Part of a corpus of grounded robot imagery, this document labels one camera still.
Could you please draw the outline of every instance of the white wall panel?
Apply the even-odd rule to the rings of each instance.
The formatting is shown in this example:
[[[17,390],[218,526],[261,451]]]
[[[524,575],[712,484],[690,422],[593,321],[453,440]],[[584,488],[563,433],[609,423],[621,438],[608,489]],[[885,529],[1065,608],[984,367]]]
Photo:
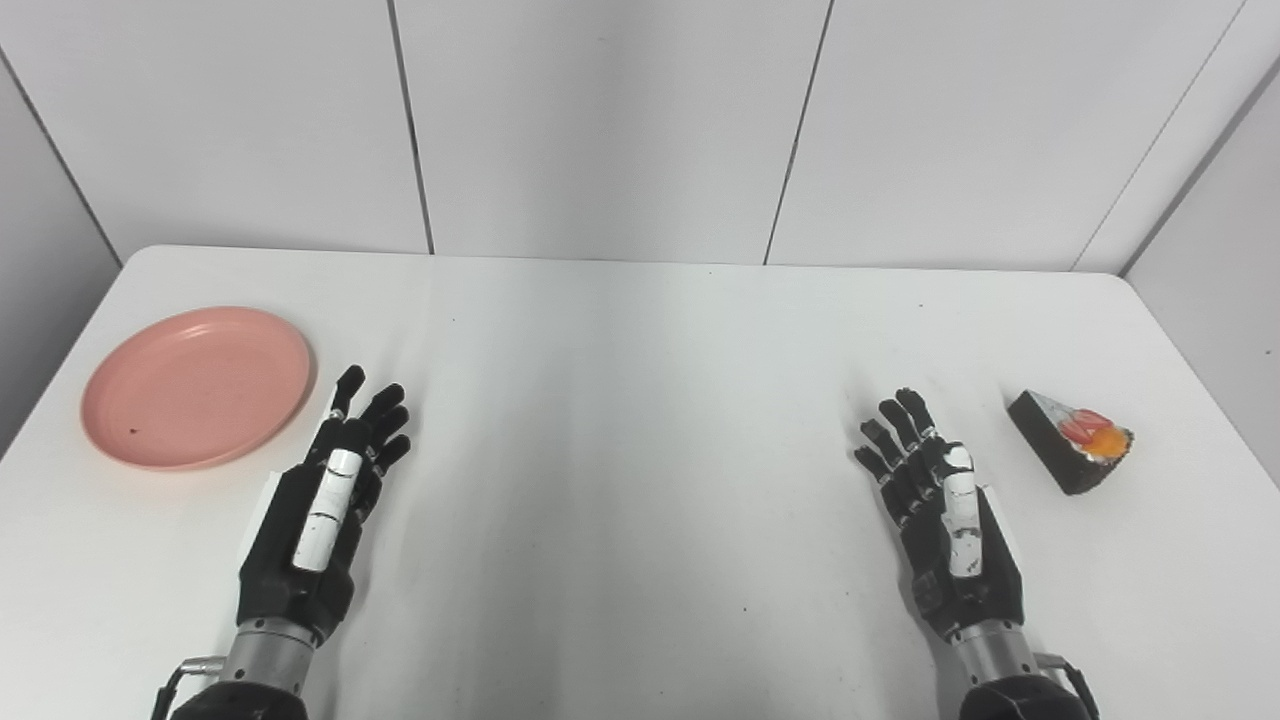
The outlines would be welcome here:
[[[1243,4],[1213,55],[1161,128],[1075,270],[1123,268],[1211,150],[1280,50],[1280,0]]]
[[[0,455],[116,270],[0,64]]]
[[[384,3],[4,0],[0,44],[124,256],[426,250]]]
[[[1069,269],[1239,6],[837,0],[769,261]]]
[[[759,263],[826,0],[398,0],[438,252]]]
[[[1128,279],[1280,483],[1280,85],[1272,82]]]

